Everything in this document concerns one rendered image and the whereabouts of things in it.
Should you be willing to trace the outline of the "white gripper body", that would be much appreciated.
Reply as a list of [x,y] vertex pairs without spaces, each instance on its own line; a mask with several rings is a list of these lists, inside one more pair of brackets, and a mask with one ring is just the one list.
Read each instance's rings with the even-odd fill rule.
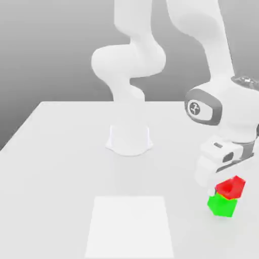
[[220,162],[219,160],[214,161],[211,158],[201,155],[196,164],[194,174],[195,181],[199,186],[208,188],[213,176],[236,163],[237,161],[229,161],[226,163]]

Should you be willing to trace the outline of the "small green cube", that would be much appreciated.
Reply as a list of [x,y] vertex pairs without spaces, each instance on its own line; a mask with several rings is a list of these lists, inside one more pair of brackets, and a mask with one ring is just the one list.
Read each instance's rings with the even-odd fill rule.
[[207,206],[216,216],[231,218],[235,211],[238,199],[227,199],[223,195],[216,193],[210,196]]

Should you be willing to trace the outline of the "small red cube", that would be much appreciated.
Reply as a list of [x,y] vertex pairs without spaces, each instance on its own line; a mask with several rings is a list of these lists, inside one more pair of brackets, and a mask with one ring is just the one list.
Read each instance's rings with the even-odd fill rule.
[[241,197],[246,181],[234,176],[216,185],[215,190],[226,199],[238,199]]

